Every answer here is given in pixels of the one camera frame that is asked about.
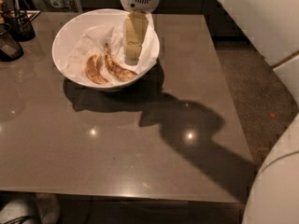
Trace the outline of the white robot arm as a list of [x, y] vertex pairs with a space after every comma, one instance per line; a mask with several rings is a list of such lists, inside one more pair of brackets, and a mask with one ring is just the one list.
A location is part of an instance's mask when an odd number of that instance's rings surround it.
[[[151, 13], [161, 3], [194, 11], [204, 0], [121, 0], [127, 11]], [[216, 0], [264, 56], [299, 105], [299, 0]], [[242, 224], [299, 224], [299, 115], [266, 156]]]

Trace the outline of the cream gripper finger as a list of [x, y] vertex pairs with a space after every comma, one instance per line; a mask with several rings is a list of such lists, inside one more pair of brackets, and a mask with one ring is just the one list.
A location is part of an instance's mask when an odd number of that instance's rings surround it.
[[136, 65], [141, 55], [149, 21], [140, 11], [130, 12], [124, 22], [124, 56], [129, 65]]

